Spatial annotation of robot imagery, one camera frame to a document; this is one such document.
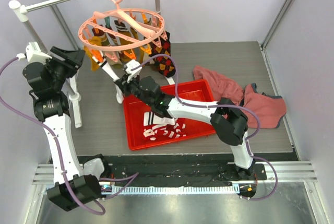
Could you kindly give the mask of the white black striped sock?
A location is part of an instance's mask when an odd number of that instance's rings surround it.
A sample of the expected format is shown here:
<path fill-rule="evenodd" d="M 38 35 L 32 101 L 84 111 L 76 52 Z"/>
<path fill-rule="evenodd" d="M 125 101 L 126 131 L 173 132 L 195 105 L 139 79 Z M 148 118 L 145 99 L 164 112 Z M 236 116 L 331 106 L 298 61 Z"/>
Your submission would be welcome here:
<path fill-rule="evenodd" d="M 115 84 L 115 89 L 116 89 L 116 100 L 119 104 L 123 103 L 124 97 L 121 89 L 118 87 L 116 84 L 116 81 L 119 80 L 120 78 L 116 75 L 112 67 L 109 65 L 108 61 L 104 58 L 103 61 L 99 64 L 99 66 L 102 68 L 102 70 L 108 74 L 109 77 L 112 78 L 114 84 Z"/>
<path fill-rule="evenodd" d="M 144 120 L 143 125 L 175 125 L 176 121 L 174 118 L 167 118 L 167 117 L 159 117 L 153 112 L 145 112 L 144 113 Z"/>

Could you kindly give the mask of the red santa sock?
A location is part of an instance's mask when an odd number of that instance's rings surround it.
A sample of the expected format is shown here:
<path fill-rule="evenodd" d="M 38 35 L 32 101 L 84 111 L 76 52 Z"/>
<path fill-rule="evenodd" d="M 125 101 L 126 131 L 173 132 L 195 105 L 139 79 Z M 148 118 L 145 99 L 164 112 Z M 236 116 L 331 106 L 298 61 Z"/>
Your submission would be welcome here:
<path fill-rule="evenodd" d="M 144 129 L 142 139 L 144 141 L 155 141 L 156 133 L 152 129 Z"/>

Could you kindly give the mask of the red white striped sock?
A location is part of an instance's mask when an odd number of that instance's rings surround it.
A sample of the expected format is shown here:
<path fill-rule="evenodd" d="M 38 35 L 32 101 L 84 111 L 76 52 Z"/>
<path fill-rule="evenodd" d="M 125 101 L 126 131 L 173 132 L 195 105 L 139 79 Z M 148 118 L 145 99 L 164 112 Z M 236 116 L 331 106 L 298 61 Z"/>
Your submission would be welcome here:
<path fill-rule="evenodd" d="M 152 127 L 152 130 L 156 135 L 163 136 L 165 135 L 165 132 L 168 130 L 168 125 L 167 124 L 154 125 Z"/>
<path fill-rule="evenodd" d="M 175 125 L 167 125 L 166 128 L 162 130 L 162 135 L 169 139 L 186 136 L 186 134 L 183 133 L 183 125 L 179 125 L 179 123 L 176 123 Z"/>

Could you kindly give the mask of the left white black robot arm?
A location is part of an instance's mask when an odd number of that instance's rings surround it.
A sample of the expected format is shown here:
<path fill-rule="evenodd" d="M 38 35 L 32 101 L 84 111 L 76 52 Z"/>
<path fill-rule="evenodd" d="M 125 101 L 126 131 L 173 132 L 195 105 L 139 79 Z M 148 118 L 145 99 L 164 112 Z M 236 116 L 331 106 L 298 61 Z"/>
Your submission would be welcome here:
<path fill-rule="evenodd" d="M 47 135 L 53 160 L 53 187 L 47 190 L 48 199 L 64 211 L 84 207 L 102 196 L 99 181 L 110 178 L 111 168 L 96 155 L 80 164 L 71 134 L 69 101 L 80 98 L 76 92 L 65 95 L 63 86 L 81 68 L 85 51 L 68 51 L 52 47 L 44 53 L 36 42 L 26 47 L 28 65 L 22 74 L 33 98 L 35 121 Z"/>

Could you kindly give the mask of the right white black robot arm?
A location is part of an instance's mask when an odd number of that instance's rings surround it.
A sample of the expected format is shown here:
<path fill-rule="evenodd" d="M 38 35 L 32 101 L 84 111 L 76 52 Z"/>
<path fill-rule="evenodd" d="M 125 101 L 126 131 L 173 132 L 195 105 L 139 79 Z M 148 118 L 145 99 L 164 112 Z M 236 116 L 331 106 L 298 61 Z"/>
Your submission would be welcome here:
<path fill-rule="evenodd" d="M 248 118 L 242 108 L 227 98 L 200 102 L 181 99 L 177 94 L 164 93 L 152 77 L 143 79 L 123 75 L 116 80 L 117 90 L 133 95 L 150 108 L 144 113 L 143 137 L 155 140 L 158 136 L 180 138 L 183 120 L 210 124 L 218 138 L 232 150 L 236 175 L 243 180 L 255 172 L 255 160 L 246 143 Z"/>

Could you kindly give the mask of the pink round clip hanger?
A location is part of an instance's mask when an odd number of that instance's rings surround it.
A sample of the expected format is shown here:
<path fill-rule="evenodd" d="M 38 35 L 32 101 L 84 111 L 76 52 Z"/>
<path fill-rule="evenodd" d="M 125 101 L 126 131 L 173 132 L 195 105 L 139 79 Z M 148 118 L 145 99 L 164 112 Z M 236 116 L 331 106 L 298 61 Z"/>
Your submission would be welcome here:
<path fill-rule="evenodd" d="M 95 11 L 79 28 L 78 38 L 92 62 L 106 58 L 112 65 L 137 58 L 135 49 L 150 55 L 169 40 L 164 19 L 156 12 L 121 8 L 123 0 L 110 0 L 114 10 Z"/>

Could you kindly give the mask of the beige brown striped sock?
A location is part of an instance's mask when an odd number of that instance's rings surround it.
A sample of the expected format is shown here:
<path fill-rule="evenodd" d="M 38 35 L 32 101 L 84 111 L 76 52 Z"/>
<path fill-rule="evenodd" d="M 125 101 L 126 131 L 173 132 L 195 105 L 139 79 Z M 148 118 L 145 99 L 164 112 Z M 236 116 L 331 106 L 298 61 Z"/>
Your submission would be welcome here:
<path fill-rule="evenodd" d="M 105 27 L 112 30 L 110 18 L 106 17 L 104 19 Z M 104 31 L 99 31 L 99 37 L 101 38 L 101 45 L 102 46 L 118 46 L 118 40 L 112 34 L 105 33 Z M 117 52 L 116 55 L 118 56 L 118 61 L 111 61 L 111 65 L 116 69 L 121 69 L 123 66 L 123 58 L 124 54 L 122 52 Z"/>

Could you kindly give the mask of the black argyle sock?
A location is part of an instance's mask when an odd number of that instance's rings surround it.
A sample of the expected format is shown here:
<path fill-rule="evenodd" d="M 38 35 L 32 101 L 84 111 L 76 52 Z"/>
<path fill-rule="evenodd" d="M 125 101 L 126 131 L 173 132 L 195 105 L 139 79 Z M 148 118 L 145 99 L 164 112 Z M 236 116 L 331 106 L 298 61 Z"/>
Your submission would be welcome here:
<path fill-rule="evenodd" d="M 170 33 L 166 32 L 167 40 L 160 38 L 161 47 L 157 47 L 153 42 L 150 43 L 151 46 L 151 54 L 149 57 L 153 57 L 159 54 L 166 54 L 166 56 L 158 56 L 154 58 L 153 66 L 155 70 L 157 70 L 161 75 L 170 78 L 175 75 L 175 66 L 172 63 L 169 56 L 171 55 L 171 43 L 170 43 Z"/>

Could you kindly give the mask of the white clothes rack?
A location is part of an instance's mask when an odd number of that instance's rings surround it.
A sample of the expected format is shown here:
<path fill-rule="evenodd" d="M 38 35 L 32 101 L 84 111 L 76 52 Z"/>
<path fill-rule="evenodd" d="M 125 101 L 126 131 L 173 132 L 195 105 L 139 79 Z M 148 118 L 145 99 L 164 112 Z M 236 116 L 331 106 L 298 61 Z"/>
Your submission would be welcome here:
<path fill-rule="evenodd" d="M 71 45 L 73 46 L 74 49 L 79 49 L 79 46 L 77 42 L 75 41 L 75 38 L 73 34 L 71 33 L 67 23 L 65 22 L 61 12 L 59 11 L 57 4 L 64 3 L 67 1 L 71 0 L 45 0 L 33 5 L 22 5 L 19 1 L 17 0 L 12 0 L 8 3 L 9 8 L 15 13 L 17 18 L 19 19 L 20 22 L 22 22 L 29 33 L 31 34 L 32 38 L 34 39 L 35 42 L 38 43 L 40 46 L 42 52 L 46 52 L 46 46 L 35 31 L 33 25 L 29 21 L 28 18 L 28 13 L 31 11 L 39 10 L 42 8 L 49 7 L 52 10 L 52 13 L 54 14 L 56 20 L 58 21 L 59 25 L 61 26 L 62 30 L 64 31 L 65 35 L 67 36 L 68 40 L 70 41 Z M 155 1 L 155 10 L 157 14 L 161 14 L 161 3 L 160 0 L 154 0 Z"/>

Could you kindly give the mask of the red plastic tray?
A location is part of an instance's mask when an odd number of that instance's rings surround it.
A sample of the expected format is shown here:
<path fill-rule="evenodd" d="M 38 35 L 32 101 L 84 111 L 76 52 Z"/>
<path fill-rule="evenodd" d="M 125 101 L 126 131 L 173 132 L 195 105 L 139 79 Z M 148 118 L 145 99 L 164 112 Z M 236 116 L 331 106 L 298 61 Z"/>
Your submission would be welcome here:
<path fill-rule="evenodd" d="M 211 89 L 206 80 L 199 79 L 178 84 L 178 95 L 182 99 L 211 102 L 213 101 L 213 95 Z M 130 150 L 140 150 L 145 148 L 151 148 L 155 146 L 161 146 L 171 143 L 182 142 L 189 139 L 207 137 L 215 133 L 213 127 L 210 124 L 185 119 L 183 123 L 183 133 L 185 137 L 169 139 L 165 136 L 157 136 L 155 141 L 144 141 L 142 134 L 144 129 L 147 129 L 143 125 L 144 113 L 150 111 L 150 107 L 140 101 L 133 95 L 125 97 L 124 102 L 124 115 L 127 131 L 127 141 Z"/>

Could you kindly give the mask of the pink crumpled garment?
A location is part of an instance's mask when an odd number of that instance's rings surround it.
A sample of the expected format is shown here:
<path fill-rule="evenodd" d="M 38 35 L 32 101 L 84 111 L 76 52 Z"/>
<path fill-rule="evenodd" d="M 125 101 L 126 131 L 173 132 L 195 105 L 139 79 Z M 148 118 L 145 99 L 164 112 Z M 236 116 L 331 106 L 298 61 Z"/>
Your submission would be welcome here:
<path fill-rule="evenodd" d="M 222 97 L 228 98 L 234 104 L 253 111 L 260 120 L 261 128 L 278 128 L 287 113 L 285 101 L 281 96 L 259 93 L 255 83 L 242 88 L 235 80 L 201 66 L 194 67 L 193 75 L 195 80 L 207 81 L 215 101 Z"/>

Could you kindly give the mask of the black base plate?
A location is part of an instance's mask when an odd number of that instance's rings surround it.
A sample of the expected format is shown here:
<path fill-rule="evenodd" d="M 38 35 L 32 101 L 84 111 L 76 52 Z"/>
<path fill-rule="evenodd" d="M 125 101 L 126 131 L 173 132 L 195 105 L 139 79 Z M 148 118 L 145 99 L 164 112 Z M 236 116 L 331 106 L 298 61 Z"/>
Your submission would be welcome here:
<path fill-rule="evenodd" d="M 105 159 L 115 178 L 138 173 L 130 184 L 133 187 L 228 186 L 267 179 L 261 163 L 255 164 L 251 176 L 238 174 L 231 154 L 114 155 Z"/>

